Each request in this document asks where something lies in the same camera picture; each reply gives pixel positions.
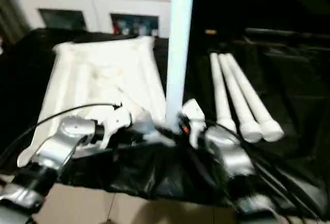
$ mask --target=black fabric backdrop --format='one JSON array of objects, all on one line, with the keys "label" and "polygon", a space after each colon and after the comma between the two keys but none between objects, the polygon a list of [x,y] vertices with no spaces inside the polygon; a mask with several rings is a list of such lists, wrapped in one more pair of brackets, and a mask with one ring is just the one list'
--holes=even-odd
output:
[{"label": "black fabric backdrop", "polygon": [[[38,29],[2,55],[1,151],[37,122],[55,59],[52,52],[55,44],[122,38],[125,37]],[[276,198],[281,213],[329,218],[329,52],[301,44],[261,44],[233,41],[225,46],[214,46],[217,50],[221,48],[223,52],[234,54],[286,134],[281,141],[260,142],[257,148],[244,145],[260,176],[258,182],[253,180],[255,190]],[[164,89],[167,49],[167,40],[155,41],[155,58]],[[191,50],[184,99],[195,98],[206,117],[214,120],[213,85],[207,53],[195,54]],[[2,173],[11,174],[16,170],[17,156],[31,138],[32,134],[0,157]],[[221,166],[202,151],[184,146],[154,145],[121,151],[117,156],[115,162],[111,153],[74,160],[60,182],[125,192],[147,199],[161,197],[219,206],[231,204],[227,198],[227,185],[223,184]],[[307,206],[295,208],[296,200],[292,195]]]}]

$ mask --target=cabinet door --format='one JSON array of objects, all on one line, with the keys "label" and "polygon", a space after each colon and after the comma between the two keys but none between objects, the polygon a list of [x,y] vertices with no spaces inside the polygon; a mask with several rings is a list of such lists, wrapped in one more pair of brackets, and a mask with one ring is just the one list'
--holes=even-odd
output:
[{"label": "cabinet door", "polygon": [[94,5],[102,32],[118,33],[126,28],[129,34],[140,29],[150,35],[158,30],[160,37],[169,37],[170,1],[94,0]]},{"label": "cabinet door", "polygon": [[32,28],[99,31],[92,0],[20,0]]}]

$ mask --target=black cable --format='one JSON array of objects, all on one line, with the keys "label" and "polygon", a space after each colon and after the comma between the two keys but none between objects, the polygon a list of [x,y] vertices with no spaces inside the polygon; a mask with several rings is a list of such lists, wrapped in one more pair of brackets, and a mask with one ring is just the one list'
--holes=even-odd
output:
[{"label": "black cable", "polygon": [[24,132],[22,132],[18,137],[16,137],[12,143],[5,149],[5,151],[1,154],[0,156],[0,165],[2,165],[7,159],[8,157],[11,155],[11,149],[14,148],[14,146],[26,135],[28,135],[30,132],[32,132],[34,129],[36,129],[38,126],[42,125],[43,123],[48,122],[49,120],[60,116],[62,114],[77,110],[77,109],[81,109],[81,108],[86,108],[86,107],[95,107],[95,106],[111,106],[111,107],[119,107],[115,104],[111,104],[111,103],[93,103],[93,104],[86,104],[86,105],[81,105],[81,106],[77,106],[77,107],[72,107],[69,109],[66,109],[64,111],[58,112],[53,114],[52,116],[49,116],[45,119],[43,119],[42,121],[39,121],[37,124],[30,126],[29,128],[27,128]]}]

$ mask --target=floor tile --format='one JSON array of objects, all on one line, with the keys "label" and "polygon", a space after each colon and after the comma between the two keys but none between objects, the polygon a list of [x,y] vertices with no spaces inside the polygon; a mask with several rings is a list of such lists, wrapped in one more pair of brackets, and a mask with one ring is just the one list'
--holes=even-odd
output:
[{"label": "floor tile", "polygon": [[229,208],[213,208],[214,224],[235,224],[235,213]]},{"label": "floor tile", "polygon": [[108,218],[113,198],[112,193],[57,184],[34,219],[38,224],[101,224]]},{"label": "floor tile", "polygon": [[212,224],[212,208],[170,200],[147,201],[116,194],[110,212],[114,224]]}]

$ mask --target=white cylinder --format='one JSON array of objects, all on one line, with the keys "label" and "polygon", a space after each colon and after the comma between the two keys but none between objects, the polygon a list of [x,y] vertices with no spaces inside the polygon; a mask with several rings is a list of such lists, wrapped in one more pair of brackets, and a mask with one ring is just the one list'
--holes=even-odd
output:
[{"label": "white cylinder", "polygon": [[216,53],[210,54],[211,71],[214,86],[214,102],[216,104],[217,123],[236,133],[236,125],[232,120],[227,99],[221,67]]},{"label": "white cylinder", "polygon": [[242,136],[250,143],[258,142],[262,137],[260,126],[253,118],[253,115],[237,85],[236,80],[234,79],[224,54],[219,55],[219,61],[240,122],[240,131]]},{"label": "white cylinder", "polygon": [[184,94],[192,0],[172,0],[171,6],[166,124],[173,131],[179,131],[177,114]]},{"label": "white cylinder", "polygon": [[253,112],[253,115],[256,117],[258,123],[260,124],[263,138],[268,142],[275,142],[279,140],[284,135],[284,131],[278,122],[272,118],[267,108],[264,106],[258,94],[245,76],[244,72],[236,62],[235,58],[231,54],[227,54],[226,58],[228,60],[230,69],[238,85],[240,86],[240,89],[244,94],[246,101],[251,108],[251,111]]}]

